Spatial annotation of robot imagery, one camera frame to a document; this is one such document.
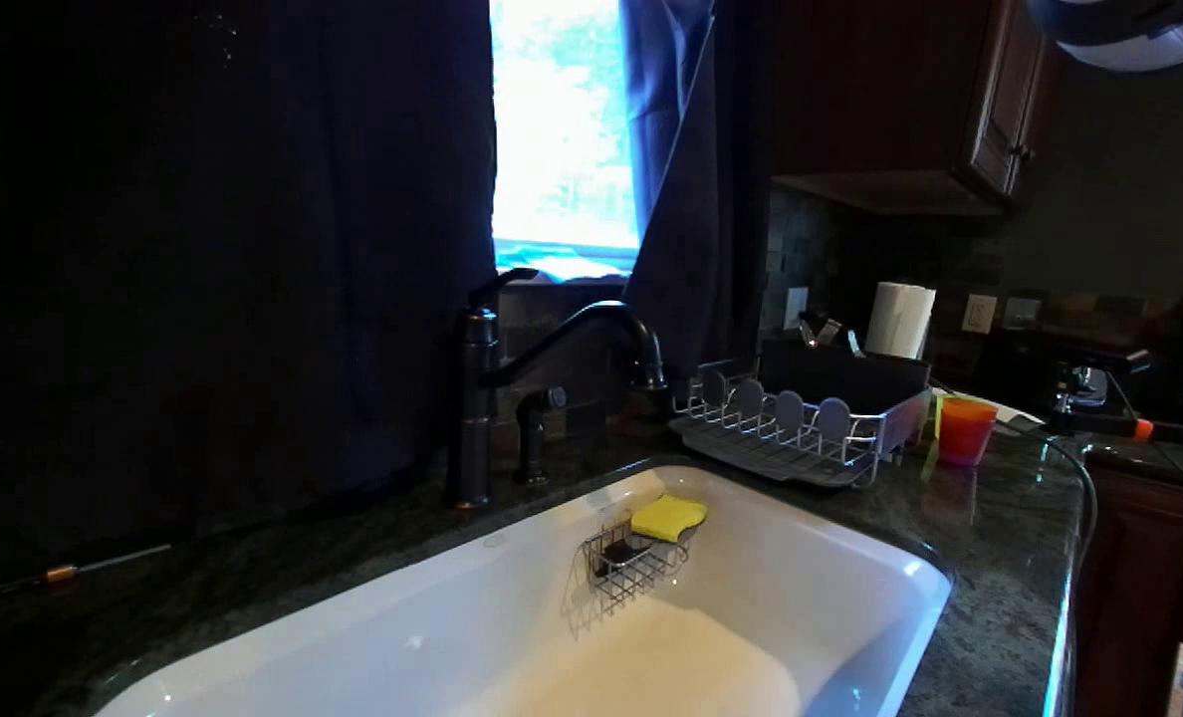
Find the wall outlet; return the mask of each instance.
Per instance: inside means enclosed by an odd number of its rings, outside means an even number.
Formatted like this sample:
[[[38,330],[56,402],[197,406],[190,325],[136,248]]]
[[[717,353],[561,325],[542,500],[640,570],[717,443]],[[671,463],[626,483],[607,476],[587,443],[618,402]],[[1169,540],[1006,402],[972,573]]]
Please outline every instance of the wall outlet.
[[[1039,315],[1039,299],[1036,299],[1036,295],[1012,295],[1012,299],[1006,303],[1006,317],[1002,317],[1002,325],[1009,325],[1009,330],[1027,330],[1027,325],[1036,325],[1036,315]]]
[[[964,315],[959,315],[959,330],[964,333],[994,333],[994,321],[998,321],[998,295],[968,295]]]
[[[808,285],[790,285],[786,295],[786,330],[794,330],[797,315],[814,303]]]

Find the kitchen counter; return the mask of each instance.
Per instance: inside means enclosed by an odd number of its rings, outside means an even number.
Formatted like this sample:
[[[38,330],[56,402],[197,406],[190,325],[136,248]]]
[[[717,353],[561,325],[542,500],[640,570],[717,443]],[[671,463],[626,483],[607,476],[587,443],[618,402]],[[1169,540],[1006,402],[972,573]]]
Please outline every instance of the kitchen counter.
[[[451,513],[443,483],[425,476],[370,504],[173,546],[69,590],[0,592],[0,711],[96,711],[156,666],[587,492],[628,459],[626,443],[561,446],[547,491],[500,483],[490,513]],[[907,455],[867,491],[739,483],[907,546],[952,577],[903,711],[1056,710],[1086,504],[1056,443],[998,439],[978,472]]]
[[[1183,446],[1179,443],[1122,443],[1122,439],[1090,439],[1080,432],[1080,443],[1090,443],[1090,463],[1153,472],[1165,483],[1183,483]]]

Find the upper cabinet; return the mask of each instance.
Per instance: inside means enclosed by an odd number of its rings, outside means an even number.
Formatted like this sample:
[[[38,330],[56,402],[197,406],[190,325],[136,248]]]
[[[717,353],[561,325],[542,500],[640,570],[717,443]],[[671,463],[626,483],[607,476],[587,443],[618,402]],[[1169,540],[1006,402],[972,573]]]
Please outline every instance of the upper cabinet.
[[[782,0],[778,183],[881,213],[1002,213],[1036,159],[1051,42],[1025,0]]]

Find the blue curtain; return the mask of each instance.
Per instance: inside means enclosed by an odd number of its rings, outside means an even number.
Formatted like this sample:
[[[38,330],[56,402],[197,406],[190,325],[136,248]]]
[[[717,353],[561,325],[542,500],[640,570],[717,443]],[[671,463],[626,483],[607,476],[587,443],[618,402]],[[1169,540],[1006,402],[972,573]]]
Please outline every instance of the blue curtain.
[[[647,225],[628,303],[672,375],[759,350],[767,19],[771,0],[626,0]]]
[[[0,573],[421,472],[490,187],[484,0],[6,0]]]

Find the window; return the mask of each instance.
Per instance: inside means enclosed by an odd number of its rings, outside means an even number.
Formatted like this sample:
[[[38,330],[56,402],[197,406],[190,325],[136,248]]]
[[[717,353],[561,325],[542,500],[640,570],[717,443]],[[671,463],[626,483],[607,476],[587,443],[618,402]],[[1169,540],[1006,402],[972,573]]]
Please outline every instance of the window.
[[[490,0],[500,269],[628,273],[636,253],[618,0]]]

